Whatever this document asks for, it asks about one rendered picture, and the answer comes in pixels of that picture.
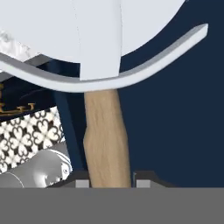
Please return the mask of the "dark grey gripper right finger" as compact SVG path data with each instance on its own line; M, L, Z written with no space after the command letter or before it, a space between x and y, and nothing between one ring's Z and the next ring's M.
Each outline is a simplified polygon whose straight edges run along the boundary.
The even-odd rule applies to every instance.
M174 184L162 180L154 171L135 171L133 173L135 188L174 187Z

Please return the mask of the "grey white rounded object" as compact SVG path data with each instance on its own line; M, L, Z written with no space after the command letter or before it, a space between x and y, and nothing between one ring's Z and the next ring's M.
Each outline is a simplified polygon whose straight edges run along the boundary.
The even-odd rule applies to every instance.
M66 180L72 170L66 143L57 143L0 174L0 188L46 188Z

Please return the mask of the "navy blue drawer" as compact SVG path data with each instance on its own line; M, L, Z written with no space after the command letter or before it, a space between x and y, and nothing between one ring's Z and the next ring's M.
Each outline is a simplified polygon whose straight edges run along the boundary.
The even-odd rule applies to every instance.
M150 170L175 186L224 186L224 0L186 0L153 40L122 59L122 70L143 64L203 23L207 35L192 50L149 79L117 91L131 184L135 171ZM72 167L88 171L84 95L53 96Z

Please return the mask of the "navy blue cabinet front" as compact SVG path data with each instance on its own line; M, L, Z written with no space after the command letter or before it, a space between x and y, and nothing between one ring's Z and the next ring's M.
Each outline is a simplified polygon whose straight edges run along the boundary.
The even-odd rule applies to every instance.
M52 90L31 84L6 72L0 73L0 84L3 84L1 102L5 104L5 110L14 110L18 106L28 109L28 103L34 103L32 112L37 112L56 105Z

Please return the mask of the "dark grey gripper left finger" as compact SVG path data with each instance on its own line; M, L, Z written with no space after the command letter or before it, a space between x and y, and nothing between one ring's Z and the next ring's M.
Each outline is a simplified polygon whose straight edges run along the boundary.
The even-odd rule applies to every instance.
M53 185L49 185L49 188L89 188L90 179L88 171L73 171L65 180L61 180Z

